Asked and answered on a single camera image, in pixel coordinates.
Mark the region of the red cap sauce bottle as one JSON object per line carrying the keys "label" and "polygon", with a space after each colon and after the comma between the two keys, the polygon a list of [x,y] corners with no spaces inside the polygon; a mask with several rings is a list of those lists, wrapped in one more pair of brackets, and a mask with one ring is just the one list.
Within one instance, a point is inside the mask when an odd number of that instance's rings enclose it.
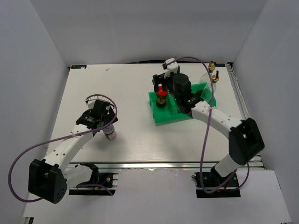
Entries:
{"label": "red cap sauce bottle", "polygon": [[168,91],[164,91],[161,84],[158,85],[158,92],[156,93],[156,105],[163,108],[167,104]]}

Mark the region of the red label spice jar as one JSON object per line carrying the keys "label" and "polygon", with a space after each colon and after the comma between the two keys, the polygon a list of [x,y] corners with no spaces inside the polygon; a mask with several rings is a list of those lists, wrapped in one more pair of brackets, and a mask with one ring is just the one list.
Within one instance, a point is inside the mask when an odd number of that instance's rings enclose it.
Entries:
{"label": "red label spice jar", "polygon": [[105,137],[109,140],[114,140],[117,136],[117,132],[116,132],[113,124],[111,124],[110,126],[107,126],[102,131],[103,131]]}

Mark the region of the green three-compartment bin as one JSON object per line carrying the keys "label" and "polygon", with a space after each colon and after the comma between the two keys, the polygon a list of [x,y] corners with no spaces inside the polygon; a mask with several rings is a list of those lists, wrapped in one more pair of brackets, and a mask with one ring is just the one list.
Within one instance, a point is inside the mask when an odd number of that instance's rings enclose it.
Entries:
{"label": "green three-compartment bin", "polygon": [[[153,118],[156,124],[176,122],[179,120],[189,119],[191,109],[196,103],[205,101],[203,99],[203,90],[206,83],[201,84],[178,84],[175,85],[175,93],[169,93],[167,104],[163,108],[156,105],[156,93],[149,92],[149,103],[153,111]],[[213,106],[216,106],[216,99],[211,100]]]}

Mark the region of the clear oil bottle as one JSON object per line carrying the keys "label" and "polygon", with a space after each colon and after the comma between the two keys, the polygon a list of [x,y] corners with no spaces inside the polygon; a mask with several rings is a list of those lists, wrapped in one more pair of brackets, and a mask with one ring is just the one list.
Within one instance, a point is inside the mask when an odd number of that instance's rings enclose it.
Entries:
{"label": "clear oil bottle", "polygon": [[215,68],[216,68],[216,62],[211,61],[208,66],[208,73],[205,73],[204,75],[201,76],[199,83],[210,84],[211,83],[210,78],[212,79],[213,71],[215,70]]}

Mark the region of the oil bottle with dark contents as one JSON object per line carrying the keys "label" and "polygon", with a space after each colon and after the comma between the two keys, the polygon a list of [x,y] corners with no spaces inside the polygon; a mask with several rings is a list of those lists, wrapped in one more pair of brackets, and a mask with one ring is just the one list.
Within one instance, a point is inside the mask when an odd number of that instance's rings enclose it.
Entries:
{"label": "oil bottle with dark contents", "polygon": [[215,92],[216,92],[216,84],[219,81],[219,71],[217,70],[215,74],[212,75],[212,83],[206,83],[206,86],[203,90],[203,99],[211,103],[211,100],[214,100]]}

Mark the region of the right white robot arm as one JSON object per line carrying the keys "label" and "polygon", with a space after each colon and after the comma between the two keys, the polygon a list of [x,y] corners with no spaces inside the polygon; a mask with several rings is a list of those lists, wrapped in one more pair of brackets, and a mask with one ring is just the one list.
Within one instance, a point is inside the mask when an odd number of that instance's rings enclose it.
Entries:
{"label": "right white robot arm", "polygon": [[265,147],[254,119],[240,120],[226,115],[204,100],[203,91],[192,93],[189,77],[179,72],[179,66],[165,67],[165,73],[154,75],[155,92],[162,88],[176,100],[178,109],[190,118],[205,122],[228,139],[228,154],[211,169],[211,181],[222,186],[228,175],[245,165]]}

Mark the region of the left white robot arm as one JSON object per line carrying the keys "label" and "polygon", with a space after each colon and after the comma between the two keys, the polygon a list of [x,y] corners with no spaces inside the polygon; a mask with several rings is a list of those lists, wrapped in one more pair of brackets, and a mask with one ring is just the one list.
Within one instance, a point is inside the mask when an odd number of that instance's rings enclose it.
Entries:
{"label": "left white robot arm", "polygon": [[117,107],[114,102],[99,98],[88,99],[86,103],[88,109],[77,119],[70,136],[43,159],[31,162],[29,193],[56,204],[70,188],[99,184],[99,171],[93,163],[83,162],[73,169],[67,167],[98,132],[117,122]]}

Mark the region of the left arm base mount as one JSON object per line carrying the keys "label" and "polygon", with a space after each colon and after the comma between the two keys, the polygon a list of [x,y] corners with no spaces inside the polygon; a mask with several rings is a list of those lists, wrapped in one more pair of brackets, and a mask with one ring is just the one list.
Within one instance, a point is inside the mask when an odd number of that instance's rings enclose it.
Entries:
{"label": "left arm base mount", "polygon": [[118,174],[99,171],[93,163],[80,163],[65,174],[71,196],[113,196],[116,192]]}

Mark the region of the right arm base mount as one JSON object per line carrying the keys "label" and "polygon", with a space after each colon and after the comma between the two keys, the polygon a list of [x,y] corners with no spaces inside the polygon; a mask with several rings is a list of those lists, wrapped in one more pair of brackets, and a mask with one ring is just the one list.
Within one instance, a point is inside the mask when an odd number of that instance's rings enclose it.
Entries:
{"label": "right arm base mount", "polygon": [[[213,190],[219,186],[222,182],[225,181],[225,178],[222,180],[217,180],[212,176],[211,172],[203,172],[203,183],[207,190]],[[195,181],[196,187],[196,197],[197,198],[239,198],[241,197],[240,190],[233,190],[239,186],[239,181],[237,175],[234,174],[232,178],[216,192],[207,194],[203,191],[200,183],[200,172],[194,173],[191,178]]]}

